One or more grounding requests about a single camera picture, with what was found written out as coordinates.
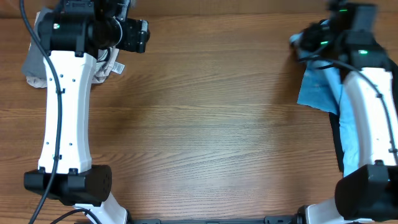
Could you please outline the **light blue t-shirt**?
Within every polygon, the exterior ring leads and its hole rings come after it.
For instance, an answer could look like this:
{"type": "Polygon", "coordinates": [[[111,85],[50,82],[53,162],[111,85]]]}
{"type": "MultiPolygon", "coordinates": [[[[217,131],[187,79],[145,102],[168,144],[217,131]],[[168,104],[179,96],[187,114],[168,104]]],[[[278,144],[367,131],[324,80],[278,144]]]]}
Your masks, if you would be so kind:
{"type": "MultiPolygon", "coordinates": [[[[321,20],[315,24],[326,24],[328,20],[321,20]]],[[[302,61],[310,55],[316,56],[315,52],[308,52],[299,47],[302,32],[290,37],[289,42],[295,50],[297,60],[302,61]]],[[[342,84],[338,68],[325,68],[329,63],[326,61],[305,62],[306,68],[303,73],[301,88],[297,103],[309,106],[326,113],[340,113],[340,138],[343,152],[343,165],[345,170],[343,176],[350,175],[359,167],[359,141],[355,125],[355,118],[351,102],[342,84]]]]}

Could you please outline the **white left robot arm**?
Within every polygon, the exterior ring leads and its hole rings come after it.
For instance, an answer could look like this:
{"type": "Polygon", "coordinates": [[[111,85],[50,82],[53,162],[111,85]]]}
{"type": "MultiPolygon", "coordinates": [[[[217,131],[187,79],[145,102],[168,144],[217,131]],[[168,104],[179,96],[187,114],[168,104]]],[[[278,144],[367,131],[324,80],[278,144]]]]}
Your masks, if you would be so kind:
{"type": "Polygon", "coordinates": [[[145,20],[128,18],[132,0],[62,1],[29,34],[43,56],[47,81],[44,145],[24,187],[58,200],[92,223],[132,223],[112,195],[112,172],[94,165],[88,142],[91,82],[100,50],[143,53],[145,20]]]}

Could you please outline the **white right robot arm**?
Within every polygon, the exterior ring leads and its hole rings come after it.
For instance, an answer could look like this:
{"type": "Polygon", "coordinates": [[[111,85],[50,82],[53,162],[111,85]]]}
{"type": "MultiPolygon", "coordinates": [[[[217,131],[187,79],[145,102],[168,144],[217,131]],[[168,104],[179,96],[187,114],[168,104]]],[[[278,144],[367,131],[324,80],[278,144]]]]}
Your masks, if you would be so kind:
{"type": "Polygon", "coordinates": [[[345,30],[335,39],[315,41],[315,50],[302,44],[309,31],[290,43],[306,54],[309,65],[322,62],[322,72],[348,71],[343,93],[354,113],[359,144],[357,168],[342,178],[335,196],[310,205],[304,223],[366,223],[397,219],[397,112],[393,99],[393,73],[389,57],[374,36],[363,30],[345,30]]]}

